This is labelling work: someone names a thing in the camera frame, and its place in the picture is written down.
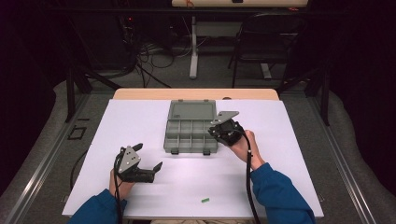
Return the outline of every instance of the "black chair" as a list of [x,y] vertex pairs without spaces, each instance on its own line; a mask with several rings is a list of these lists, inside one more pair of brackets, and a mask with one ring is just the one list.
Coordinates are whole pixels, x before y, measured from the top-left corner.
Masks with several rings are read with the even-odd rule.
[[248,17],[236,36],[233,56],[233,85],[235,86],[238,62],[267,63],[271,69],[276,63],[286,65],[292,46],[305,28],[302,18],[292,15],[258,13]]

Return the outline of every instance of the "gray floor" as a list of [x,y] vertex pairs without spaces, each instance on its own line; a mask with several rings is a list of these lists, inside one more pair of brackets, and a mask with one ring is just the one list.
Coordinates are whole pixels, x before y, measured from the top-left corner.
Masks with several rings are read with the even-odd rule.
[[[231,49],[227,43],[219,46],[219,40],[215,39],[206,40],[200,47],[198,78],[195,80],[189,79],[189,56],[176,57],[171,66],[154,68],[152,73],[173,88],[230,88],[232,70],[226,66]],[[157,65],[171,62],[166,55],[155,55],[154,61]],[[244,65],[238,71],[240,77],[261,78],[260,67],[255,64]],[[278,66],[273,73],[278,76],[281,71],[282,66]],[[124,87],[143,85],[141,76],[136,72],[113,80]],[[92,94],[78,94],[79,111],[68,124],[64,123],[67,111],[65,84],[55,88],[57,103],[49,121],[22,168],[0,198],[0,223],[67,221],[68,218],[62,217],[61,213],[64,207],[62,200],[70,193],[70,171],[78,156],[89,147],[113,93],[98,81],[92,80],[92,85]],[[238,80],[237,85],[242,88],[270,88],[276,85],[276,81]],[[161,88],[162,85],[152,79],[148,87]],[[304,97],[303,88],[304,83],[285,92],[280,99],[286,105],[321,200],[325,217],[318,223],[396,223],[393,215],[396,199],[378,183],[361,159],[352,124],[342,102],[331,94],[331,127],[325,127],[318,118],[317,100]],[[74,125],[87,128],[81,140],[67,140]]]

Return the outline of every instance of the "person's right hand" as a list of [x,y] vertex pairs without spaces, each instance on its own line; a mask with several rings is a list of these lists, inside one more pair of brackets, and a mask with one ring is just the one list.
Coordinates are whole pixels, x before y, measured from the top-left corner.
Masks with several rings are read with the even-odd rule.
[[[260,155],[259,148],[257,147],[256,138],[254,136],[254,132],[250,130],[245,130],[245,134],[250,143],[251,149],[251,169],[256,170],[261,165],[265,164],[265,161],[262,159]],[[230,149],[235,153],[235,155],[244,162],[248,160],[248,142],[244,136],[239,139]]]
[[[122,180],[118,176],[117,176],[117,183],[119,184],[120,200],[123,200],[128,196],[129,192],[131,192],[134,183],[122,182]],[[111,170],[110,172],[110,183],[108,186],[108,190],[110,191],[111,195],[115,196],[116,185],[114,183],[114,170]]]

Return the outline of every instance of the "white table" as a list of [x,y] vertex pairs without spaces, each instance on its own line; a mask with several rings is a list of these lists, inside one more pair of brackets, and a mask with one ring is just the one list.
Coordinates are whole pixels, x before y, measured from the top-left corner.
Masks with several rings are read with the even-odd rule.
[[[233,3],[232,0],[173,0],[173,7],[306,7],[308,0],[244,0],[243,3]],[[198,67],[198,35],[201,36],[235,36],[239,31],[241,22],[222,21],[207,22],[196,21],[192,17],[191,22],[191,67],[190,78],[197,78]],[[264,77],[271,77],[267,64],[262,64],[262,72]]]
[[[170,100],[110,100],[78,180],[64,208],[72,216],[93,194],[108,188],[109,171],[120,147],[143,143],[141,169],[163,161],[152,184],[138,183],[127,198],[124,215],[142,219],[252,219],[245,189],[246,165],[227,147],[218,153],[171,155],[163,149]],[[218,100],[217,110],[237,110],[234,119],[253,130],[264,159],[290,177],[323,217],[317,194],[285,106],[274,100]],[[208,203],[201,200],[209,198]],[[260,217],[264,208],[256,203]]]

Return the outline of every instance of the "black cloth backdrop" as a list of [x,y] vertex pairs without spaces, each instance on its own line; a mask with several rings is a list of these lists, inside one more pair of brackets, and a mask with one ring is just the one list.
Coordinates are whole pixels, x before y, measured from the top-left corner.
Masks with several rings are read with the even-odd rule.
[[35,4],[8,1],[0,10],[0,193],[29,154],[65,80],[54,36]]
[[[314,3],[313,10],[330,7]],[[363,159],[382,185],[396,195],[396,6],[392,1],[362,0],[357,4],[362,19],[350,27],[352,35],[332,60],[330,89],[344,103]],[[353,3],[339,9],[353,11]],[[308,20],[287,77],[320,65],[347,20]]]
[[396,10],[374,4],[334,64],[331,90],[352,119],[363,159],[396,195]]

